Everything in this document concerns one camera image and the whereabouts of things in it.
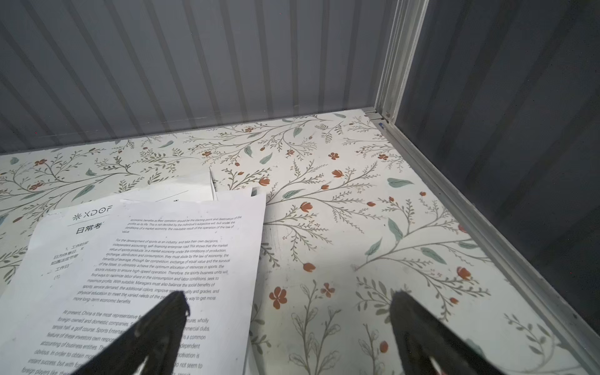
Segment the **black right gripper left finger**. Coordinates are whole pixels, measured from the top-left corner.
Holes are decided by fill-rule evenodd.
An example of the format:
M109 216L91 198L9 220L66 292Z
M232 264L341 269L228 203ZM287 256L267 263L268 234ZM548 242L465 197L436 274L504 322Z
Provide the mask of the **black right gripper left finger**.
M171 292L75 374L172 374L190 307Z

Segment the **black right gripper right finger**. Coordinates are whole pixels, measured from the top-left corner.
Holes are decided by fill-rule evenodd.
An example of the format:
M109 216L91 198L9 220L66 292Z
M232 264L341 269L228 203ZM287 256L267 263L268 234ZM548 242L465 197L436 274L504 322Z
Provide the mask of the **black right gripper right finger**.
M501 373L410 294L395 292L389 312L404 373Z

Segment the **printed white paper sheet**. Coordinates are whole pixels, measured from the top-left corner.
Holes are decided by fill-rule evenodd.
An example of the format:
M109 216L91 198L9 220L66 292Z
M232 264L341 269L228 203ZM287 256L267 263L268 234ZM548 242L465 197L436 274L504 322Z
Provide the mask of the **printed white paper sheet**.
M1 349L4 374L69 374L173 292L186 301L177 374L241 374L265 195L118 209Z

